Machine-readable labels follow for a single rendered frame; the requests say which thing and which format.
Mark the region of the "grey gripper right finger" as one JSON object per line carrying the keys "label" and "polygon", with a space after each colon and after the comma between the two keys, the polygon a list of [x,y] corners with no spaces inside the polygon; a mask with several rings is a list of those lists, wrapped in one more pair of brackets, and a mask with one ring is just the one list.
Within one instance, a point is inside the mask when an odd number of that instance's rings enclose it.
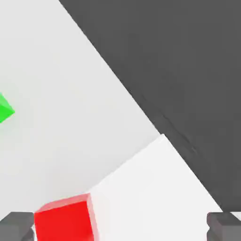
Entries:
{"label": "grey gripper right finger", "polygon": [[207,241],[241,241],[241,221],[229,212],[207,214]]}

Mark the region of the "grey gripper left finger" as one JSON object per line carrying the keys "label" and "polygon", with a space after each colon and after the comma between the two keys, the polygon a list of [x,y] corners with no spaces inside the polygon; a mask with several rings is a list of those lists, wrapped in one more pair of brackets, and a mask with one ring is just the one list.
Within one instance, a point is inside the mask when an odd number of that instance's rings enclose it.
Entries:
{"label": "grey gripper left finger", "polygon": [[0,221],[0,241],[34,241],[34,214],[10,212]]}

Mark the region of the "small red cube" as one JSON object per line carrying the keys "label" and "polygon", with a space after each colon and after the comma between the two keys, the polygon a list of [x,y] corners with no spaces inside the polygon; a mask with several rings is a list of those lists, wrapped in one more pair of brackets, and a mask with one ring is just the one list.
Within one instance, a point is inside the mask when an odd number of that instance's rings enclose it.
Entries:
{"label": "small red cube", "polygon": [[34,225],[37,241],[99,241],[90,193],[45,204]]}

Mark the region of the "small green cube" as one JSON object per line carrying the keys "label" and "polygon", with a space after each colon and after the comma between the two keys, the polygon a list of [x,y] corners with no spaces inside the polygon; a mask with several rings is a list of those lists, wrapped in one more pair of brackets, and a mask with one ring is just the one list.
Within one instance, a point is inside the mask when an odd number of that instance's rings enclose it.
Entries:
{"label": "small green cube", "polygon": [[8,103],[5,97],[0,93],[0,123],[15,113],[15,110]]}

